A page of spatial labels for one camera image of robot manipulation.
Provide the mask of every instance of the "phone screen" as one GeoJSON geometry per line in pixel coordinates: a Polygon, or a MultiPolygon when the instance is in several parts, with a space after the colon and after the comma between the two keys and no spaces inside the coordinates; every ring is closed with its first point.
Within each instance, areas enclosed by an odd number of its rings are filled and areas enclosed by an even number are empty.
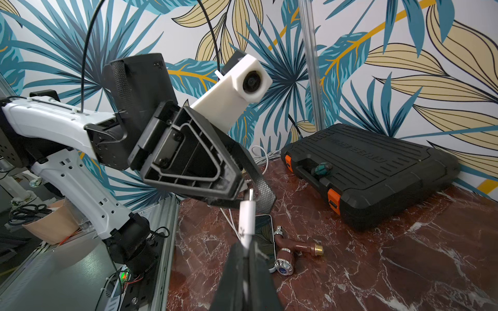
{"type": "Polygon", "coordinates": [[[261,252],[268,256],[268,269],[275,266],[275,240],[273,239],[273,224],[270,215],[257,215],[253,239],[261,252]]]}

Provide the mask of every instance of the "red marble table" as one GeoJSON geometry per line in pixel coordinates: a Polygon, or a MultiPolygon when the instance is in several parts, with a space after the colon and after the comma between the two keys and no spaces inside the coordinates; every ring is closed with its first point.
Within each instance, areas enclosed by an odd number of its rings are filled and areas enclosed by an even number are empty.
{"type": "MultiPolygon", "coordinates": [[[[265,176],[277,196],[273,225],[325,251],[299,254],[292,276],[273,273],[285,310],[498,310],[497,203],[450,187],[356,232],[281,161],[265,176]]],[[[209,308],[236,240],[217,207],[183,201],[169,311],[209,308]]]]}

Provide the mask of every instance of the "black cable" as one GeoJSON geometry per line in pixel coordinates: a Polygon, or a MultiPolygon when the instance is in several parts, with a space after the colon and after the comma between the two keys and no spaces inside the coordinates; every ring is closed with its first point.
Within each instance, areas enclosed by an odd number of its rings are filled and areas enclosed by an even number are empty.
{"type": "Polygon", "coordinates": [[[83,106],[85,104],[85,65],[87,60],[88,44],[90,43],[90,36],[92,35],[93,24],[95,23],[95,20],[99,15],[100,8],[102,7],[105,1],[106,0],[99,1],[99,4],[97,4],[97,7],[95,8],[92,19],[90,19],[90,23],[88,24],[87,37],[85,39],[85,46],[83,47],[83,60],[81,62],[81,109],[79,111],[80,113],[83,113],[83,106]]]}
{"type": "Polygon", "coordinates": [[[10,212],[8,223],[11,226],[18,226],[38,219],[42,219],[51,212],[52,210],[47,208],[47,204],[25,204],[10,212]]]}
{"type": "Polygon", "coordinates": [[[171,232],[169,232],[168,228],[166,228],[166,227],[159,227],[159,228],[157,228],[157,229],[156,229],[156,231],[152,231],[152,230],[151,230],[151,231],[150,231],[150,233],[151,233],[151,234],[153,234],[153,235],[155,235],[155,236],[161,237],[161,238],[163,238],[163,239],[165,239],[165,238],[167,238],[167,237],[169,237],[169,236],[171,235],[171,232]],[[168,235],[164,235],[164,234],[161,234],[161,233],[157,233],[157,231],[158,231],[159,229],[163,229],[163,228],[164,228],[164,229],[166,229],[166,231],[168,232],[168,235]]]}
{"type": "Polygon", "coordinates": [[[26,99],[26,97],[24,97],[24,96],[9,96],[7,98],[8,99],[11,99],[11,98],[23,98],[23,99],[26,99]]]}
{"type": "Polygon", "coordinates": [[[13,196],[12,196],[12,195],[11,195],[11,194],[7,191],[7,189],[5,189],[2,185],[0,185],[0,187],[1,187],[2,189],[4,189],[4,190],[5,190],[5,192],[7,192],[7,194],[8,194],[11,198],[13,198],[13,199],[14,199],[14,197],[13,197],[13,196]]]}
{"type": "Polygon", "coordinates": [[[107,287],[107,283],[111,280],[111,278],[113,277],[113,275],[116,274],[116,273],[112,273],[108,279],[106,280],[106,282],[104,283],[104,289],[100,291],[100,296],[99,296],[99,300],[97,300],[97,304],[95,305],[95,311],[97,311],[97,307],[99,306],[99,303],[100,303],[100,299],[102,299],[102,294],[104,293],[104,291],[106,290],[106,287],[107,287]]]}
{"type": "Polygon", "coordinates": [[[107,247],[107,245],[106,245],[106,250],[107,250],[107,254],[109,255],[109,259],[111,260],[111,263],[113,264],[114,271],[116,272],[116,276],[118,277],[118,282],[120,283],[120,302],[118,303],[118,308],[116,309],[117,311],[119,311],[120,306],[121,306],[121,296],[123,295],[123,285],[121,284],[120,273],[118,272],[118,269],[116,268],[116,265],[114,264],[114,260],[111,257],[111,252],[110,252],[109,248],[107,247]]]}
{"type": "MultiPolygon", "coordinates": [[[[11,99],[11,98],[21,98],[21,99],[27,99],[26,97],[24,96],[9,96],[7,97],[8,99],[11,99]]],[[[59,105],[59,104],[56,104],[56,103],[51,103],[51,102],[46,102],[46,101],[41,101],[41,100],[37,100],[37,99],[34,99],[34,98],[31,98],[32,101],[34,102],[38,102],[38,103],[45,103],[45,104],[52,104],[52,105],[55,105],[55,106],[59,106],[59,107],[63,107],[63,108],[66,108],[66,109],[69,109],[69,110],[72,110],[72,108],[69,108],[67,106],[63,106],[63,105],[59,105]]]]}
{"type": "Polygon", "coordinates": [[[10,171],[1,172],[1,173],[5,173],[5,175],[4,175],[2,178],[0,178],[0,180],[2,180],[2,179],[4,179],[5,177],[7,177],[7,175],[8,175],[10,172],[12,172],[14,169],[15,169],[15,167],[14,167],[13,169],[11,169],[10,171]]]}
{"type": "Polygon", "coordinates": [[[213,43],[215,44],[216,62],[218,63],[218,71],[220,71],[220,54],[218,52],[218,45],[216,43],[215,32],[213,30],[213,26],[211,25],[211,20],[209,19],[208,13],[206,12],[206,9],[204,8],[201,0],[197,0],[197,2],[201,6],[202,12],[204,12],[204,16],[206,17],[206,20],[208,21],[209,30],[211,31],[211,36],[213,37],[213,43]]]}
{"type": "Polygon", "coordinates": [[[9,173],[9,172],[13,171],[14,169],[15,169],[15,167],[11,170],[8,170],[8,171],[0,171],[0,173],[9,173]]]}

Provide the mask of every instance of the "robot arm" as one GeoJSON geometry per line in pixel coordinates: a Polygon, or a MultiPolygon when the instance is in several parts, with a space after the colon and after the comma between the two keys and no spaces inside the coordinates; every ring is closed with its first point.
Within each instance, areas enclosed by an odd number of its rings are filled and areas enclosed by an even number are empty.
{"type": "Polygon", "coordinates": [[[126,169],[133,162],[132,169],[139,169],[142,179],[158,188],[194,198],[235,199],[242,180],[241,165],[233,162],[226,147],[238,150],[240,146],[225,133],[249,102],[261,100],[272,81],[250,55],[236,53],[224,70],[224,75],[217,73],[218,83],[191,109],[179,108],[160,54],[116,60],[108,68],[107,81],[118,112],[79,113],[47,96],[7,99],[0,103],[0,118],[7,120],[0,126],[0,145],[17,152],[20,160],[11,159],[13,164],[26,165],[28,161],[34,174],[67,196],[91,221],[113,259],[139,273],[150,264],[144,260],[150,254],[143,242],[149,234],[148,223],[101,186],[84,167],[77,150],[117,169],[126,169]],[[23,160],[22,152],[28,160],[23,160]],[[193,159],[204,154],[213,164],[195,167],[193,159]],[[213,171],[204,171],[206,167],[213,171]]]}

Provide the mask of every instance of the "wall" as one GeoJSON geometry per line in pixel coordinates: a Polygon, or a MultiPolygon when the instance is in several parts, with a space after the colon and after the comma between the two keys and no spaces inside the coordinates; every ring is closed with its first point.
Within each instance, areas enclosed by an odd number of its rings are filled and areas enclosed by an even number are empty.
{"type": "MultiPolygon", "coordinates": [[[[80,104],[82,46],[97,3],[0,0],[0,71],[18,94],[54,89],[62,102],[80,104]]],[[[246,109],[229,135],[246,148],[260,145],[273,151],[314,132],[306,118],[308,75],[297,0],[203,3],[222,63],[234,48],[245,50],[259,58],[273,78],[263,100],[246,109]]],[[[111,95],[102,87],[102,67],[144,53],[162,53],[180,105],[192,103],[216,82],[214,44],[196,0],[108,0],[90,42],[85,108],[112,111],[111,95]]],[[[167,195],[143,184],[135,172],[115,171],[85,154],[81,157],[99,181],[132,209],[167,195]]]]}
{"type": "Polygon", "coordinates": [[[314,0],[326,123],[458,157],[456,184],[498,200],[498,2],[314,0]]]}

